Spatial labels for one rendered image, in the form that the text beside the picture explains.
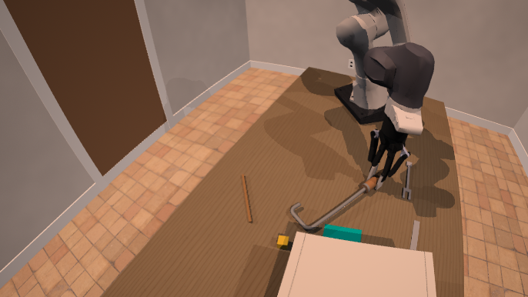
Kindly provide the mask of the teal square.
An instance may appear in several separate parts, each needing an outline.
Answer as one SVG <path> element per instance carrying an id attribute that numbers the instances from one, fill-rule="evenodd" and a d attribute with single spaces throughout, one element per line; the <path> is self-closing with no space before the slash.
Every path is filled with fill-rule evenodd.
<path id="1" fill-rule="evenodd" d="M 344 239 L 354 242 L 361 242 L 362 230 L 350 229 L 335 225 L 325 224 L 323 236 L 334 239 Z"/>

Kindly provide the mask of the small yellow cube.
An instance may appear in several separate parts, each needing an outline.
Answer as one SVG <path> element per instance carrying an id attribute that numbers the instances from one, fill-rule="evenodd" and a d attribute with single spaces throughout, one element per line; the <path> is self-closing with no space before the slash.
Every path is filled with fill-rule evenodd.
<path id="1" fill-rule="evenodd" d="M 277 248 L 278 249 L 287 249 L 289 237 L 279 235 L 278 242 L 277 242 Z"/>

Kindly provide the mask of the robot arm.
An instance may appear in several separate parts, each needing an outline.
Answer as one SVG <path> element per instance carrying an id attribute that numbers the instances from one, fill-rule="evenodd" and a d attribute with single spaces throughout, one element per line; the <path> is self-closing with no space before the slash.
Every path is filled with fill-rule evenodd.
<path id="1" fill-rule="evenodd" d="M 421 135 L 420 109 L 435 61 L 429 50 L 415 44 L 405 0 L 349 1 L 358 14 L 336 26 L 336 37 L 351 50 L 357 71 L 350 101 L 364 109 L 386 104 L 397 132 Z M 374 48 L 373 40 L 388 30 L 393 46 Z"/>

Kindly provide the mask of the white flat bar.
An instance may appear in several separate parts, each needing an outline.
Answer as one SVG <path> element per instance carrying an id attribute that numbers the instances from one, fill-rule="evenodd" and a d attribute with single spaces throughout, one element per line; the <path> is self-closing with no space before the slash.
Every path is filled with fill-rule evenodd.
<path id="1" fill-rule="evenodd" d="M 413 223 L 413 233 L 412 233 L 412 239 L 410 244 L 410 249 L 416 250 L 417 242 L 418 242 L 418 235 L 419 235 L 419 224 L 420 222 L 414 220 Z"/>

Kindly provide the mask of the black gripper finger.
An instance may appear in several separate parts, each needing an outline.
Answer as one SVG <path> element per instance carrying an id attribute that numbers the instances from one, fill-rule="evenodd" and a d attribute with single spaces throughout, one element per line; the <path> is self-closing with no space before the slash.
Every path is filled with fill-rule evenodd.
<path id="1" fill-rule="evenodd" d="M 386 163 L 385 163 L 383 172 L 381 173 L 381 176 L 379 177 L 379 181 L 376 184 L 375 190 L 379 189 L 382 186 L 383 181 L 386 180 L 387 176 L 388 177 L 393 176 L 398 170 L 398 168 L 402 165 L 403 160 L 407 159 L 411 155 L 411 153 L 408 152 L 403 145 L 403 149 L 401 150 L 401 153 L 400 153 L 400 158 L 398 158 L 395 165 L 392 167 L 393 159 L 396 154 L 396 152 L 393 153 L 393 148 L 394 148 L 394 144 L 393 143 L 389 144 L 389 150 L 387 152 Z"/>
<path id="2" fill-rule="evenodd" d="M 371 135 L 371 142 L 370 142 L 370 147 L 369 147 L 368 161 L 372 163 L 372 166 L 371 166 L 371 168 L 369 170 L 369 176 L 368 176 L 367 180 L 372 178 L 375 175 L 376 170 L 377 170 L 377 168 L 379 166 L 378 163 L 380 163 L 380 160 L 383 157 L 383 154 L 385 152 L 384 146 L 385 146 L 385 144 L 387 142 L 387 139 L 383 138 L 382 141 L 381 141 L 381 144 L 379 146 L 379 150 L 376 153 L 378 142 L 379 142 L 379 131 L 378 131 L 378 129 L 374 129 L 373 131 L 371 131 L 370 135 Z"/>

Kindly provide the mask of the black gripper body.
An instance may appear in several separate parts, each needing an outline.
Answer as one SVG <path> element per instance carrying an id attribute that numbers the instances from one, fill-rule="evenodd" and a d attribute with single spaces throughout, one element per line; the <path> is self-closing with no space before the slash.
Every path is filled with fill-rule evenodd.
<path id="1" fill-rule="evenodd" d="M 392 123 L 390 118 L 387 115 L 385 115 L 385 118 L 384 118 L 383 124 L 382 124 L 382 128 L 379 130 L 380 142 L 382 141 L 383 138 L 387 139 L 387 142 L 386 142 L 386 144 L 384 146 L 384 149 L 386 149 L 388 151 L 389 150 L 389 144 L 393 143 L 394 144 L 393 153 L 402 150 L 403 149 L 403 145 L 404 145 L 404 147 L 406 146 L 405 142 L 406 142 L 407 136 L 408 136 L 408 134 L 406 134 L 406 133 L 397 132 L 395 130 L 394 124 Z"/>

